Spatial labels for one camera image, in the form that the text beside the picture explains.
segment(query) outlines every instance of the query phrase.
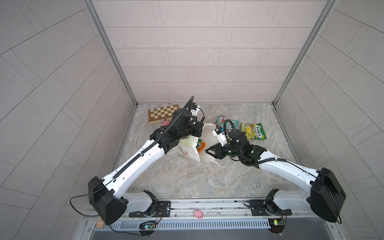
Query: pink object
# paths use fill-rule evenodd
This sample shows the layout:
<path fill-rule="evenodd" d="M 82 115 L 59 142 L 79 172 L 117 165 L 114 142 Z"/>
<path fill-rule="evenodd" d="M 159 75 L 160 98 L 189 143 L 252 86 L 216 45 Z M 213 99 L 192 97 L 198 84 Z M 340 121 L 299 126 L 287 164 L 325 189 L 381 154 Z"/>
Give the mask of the pink object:
<path fill-rule="evenodd" d="M 200 210 L 195 210 L 193 212 L 193 216 L 197 217 L 197 218 L 203 218 L 203 212 L 200 211 Z"/>
<path fill-rule="evenodd" d="M 163 126 L 168 126 L 169 125 L 169 121 L 168 120 L 165 120 L 162 124 L 161 124 L 161 127 Z"/>

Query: black mounting plate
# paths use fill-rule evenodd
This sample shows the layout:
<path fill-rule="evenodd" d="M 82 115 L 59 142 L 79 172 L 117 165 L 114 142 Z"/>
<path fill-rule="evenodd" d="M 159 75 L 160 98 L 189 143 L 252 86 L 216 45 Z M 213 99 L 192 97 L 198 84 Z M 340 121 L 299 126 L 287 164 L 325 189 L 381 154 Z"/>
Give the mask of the black mounting plate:
<path fill-rule="evenodd" d="M 252 205 L 256 205 L 256 206 L 263 206 L 265 207 L 264 205 L 264 199 L 260 199 L 260 200 L 249 200 L 249 202 L 252 204 Z M 266 212 L 265 209 L 257 209 L 257 208 L 251 208 L 251 212 L 252 212 L 252 216 L 282 216 L 283 213 L 282 211 L 279 211 L 276 215 L 270 215 L 269 213 Z M 290 216 L 292 215 L 292 211 L 290 209 L 286 209 L 284 210 L 284 212 L 286 213 L 286 215 Z"/>
<path fill-rule="evenodd" d="M 156 217 L 157 212 L 159 211 L 157 208 L 160 208 L 162 217 L 169 217 L 170 215 L 170 201 L 158 201 L 156 211 L 152 216 L 146 216 L 143 212 L 130 212 L 129 217 Z"/>

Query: robotic arm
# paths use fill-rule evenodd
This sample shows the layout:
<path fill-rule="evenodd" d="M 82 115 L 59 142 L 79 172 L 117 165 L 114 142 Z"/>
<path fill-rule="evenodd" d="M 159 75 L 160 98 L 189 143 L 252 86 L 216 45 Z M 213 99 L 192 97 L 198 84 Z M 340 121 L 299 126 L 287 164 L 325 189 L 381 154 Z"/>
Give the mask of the robotic arm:
<path fill-rule="evenodd" d="M 102 179 L 94 177 L 89 181 L 89 202 L 105 224 L 114 223 L 125 212 L 139 211 L 146 216 L 154 214 L 157 199 L 151 192 L 126 193 L 126 190 L 145 169 L 177 146 L 180 139 L 189 135 L 201 136 L 205 117 L 197 120 L 200 108 L 193 103 L 193 99 L 191 97 L 182 109 L 176 110 L 170 124 L 155 130 L 140 150 L 123 165 Z M 220 143 L 206 152 L 217 159 L 237 156 L 242 164 L 274 172 L 303 189 L 273 189 L 265 199 L 269 214 L 276 215 L 290 208 L 312 210 L 321 218 L 336 222 L 346 195 L 330 170 L 323 168 L 317 171 L 289 162 L 263 147 L 249 144 L 243 132 L 233 126 L 232 129 L 228 136 L 226 131 L 216 132 Z"/>

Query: metal corner post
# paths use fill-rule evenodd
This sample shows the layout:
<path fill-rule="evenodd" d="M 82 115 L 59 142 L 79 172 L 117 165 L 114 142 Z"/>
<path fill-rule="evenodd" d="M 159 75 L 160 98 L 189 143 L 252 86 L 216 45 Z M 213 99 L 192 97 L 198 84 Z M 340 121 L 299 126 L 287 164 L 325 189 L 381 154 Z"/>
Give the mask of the metal corner post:
<path fill-rule="evenodd" d="M 132 99 L 132 102 L 134 103 L 135 107 L 137 107 L 136 98 L 135 98 L 131 88 L 129 87 L 127 78 L 125 77 L 124 72 L 121 69 L 119 61 L 115 55 L 115 52 L 113 51 L 113 47 L 112 47 L 110 41 L 108 40 L 107 34 L 104 30 L 103 25 L 100 22 L 100 19 L 96 13 L 96 10 L 93 6 L 92 1 L 91 0 L 83 0 L 83 2 L 84 2 L 84 6 L 85 6 L 86 10 L 88 11 L 89 16 L 91 17 L 91 20 L 92 20 L 92 22 L 96 28 L 96 31 L 98 32 L 98 34 L 100 36 L 100 39 L 101 39 L 103 45 L 106 47 L 108 55 L 111 57 L 111 61 L 112 61 L 113 66 L 115 67 L 120 79 L 122 80 L 124 87 L 127 89 L 128 94 Z"/>
<path fill-rule="evenodd" d="M 284 91 L 287 89 L 289 83 L 291 82 L 293 76 L 299 69 L 301 63 L 303 62 L 305 56 L 307 55 L 309 49 L 311 48 L 314 40 L 316 39 L 317 35 L 319 35 L 319 32 L 321 28 L 323 27 L 324 23 L 327 21 L 329 15 L 331 14 L 333 7 L 335 6 L 336 2 L 338 0 L 328 0 L 321 11 L 319 17 L 316 20 L 316 23 L 314 24 L 307 40 L 305 41 L 303 47 L 301 48 L 299 54 L 297 55 L 297 58 L 295 62 L 293 63 L 287 77 L 285 78 L 279 92 L 277 93 L 275 99 L 273 100 L 273 105 L 276 106 L 277 103 L 280 101 Z"/>

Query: checkered pattern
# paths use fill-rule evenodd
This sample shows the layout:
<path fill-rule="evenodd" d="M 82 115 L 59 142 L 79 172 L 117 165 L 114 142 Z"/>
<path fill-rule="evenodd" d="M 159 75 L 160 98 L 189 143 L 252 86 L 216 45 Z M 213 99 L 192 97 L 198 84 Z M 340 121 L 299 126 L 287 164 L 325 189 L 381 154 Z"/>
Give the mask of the checkered pattern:
<path fill-rule="evenodd" d="M 174 111 L 179 108 L 178 105 L 171 105 L 162 108 L 148 110 L 149 121 L 171 118 Z"/>

